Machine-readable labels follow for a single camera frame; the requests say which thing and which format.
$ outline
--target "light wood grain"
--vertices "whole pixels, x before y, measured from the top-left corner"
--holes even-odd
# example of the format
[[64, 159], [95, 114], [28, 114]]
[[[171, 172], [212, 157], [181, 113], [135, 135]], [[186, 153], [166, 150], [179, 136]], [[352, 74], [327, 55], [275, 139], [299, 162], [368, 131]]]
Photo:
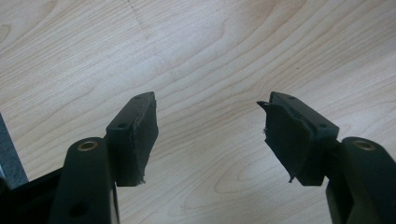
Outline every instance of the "light wood grain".
[[122, 223], [331, 223], [255, 102], [295, 95], [395, 159], [396, 2], [0, 1], [0, 110], [30, 179], [145, 91], [160, 135]]

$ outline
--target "black plastic part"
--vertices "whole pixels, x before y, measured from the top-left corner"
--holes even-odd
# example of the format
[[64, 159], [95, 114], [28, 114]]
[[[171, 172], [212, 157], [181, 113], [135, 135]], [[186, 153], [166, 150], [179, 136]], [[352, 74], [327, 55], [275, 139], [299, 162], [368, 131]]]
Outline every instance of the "black plastic part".
[[327, 203], [333, 224], [345, 224], [354, 204], [346, 182], [334, 184], [329, 181], [326, 188]]
[[47, 223], [62, 169], [0, 193], [0, 223]]
[[348, 137], [338, 155], [353, 198], [342, 223], [396, 223], [396, 163], [387, 151], [367, 139]]
[[144, 183], [149, 153], [158, 136], [154, 92], [132, 98], [106, 128], [106, 140], [117, 159], [117, 186]]
[[103, 138], [86, 138], [69, 148], [49, 223], [120, 222], [110, 158]]
[[272, 92], [270, 102], [258, 102], [265, 112], [265, 142], [303, 186], [320, 186], [327, 150], [337, 144], [339, 128], [299, 99]]

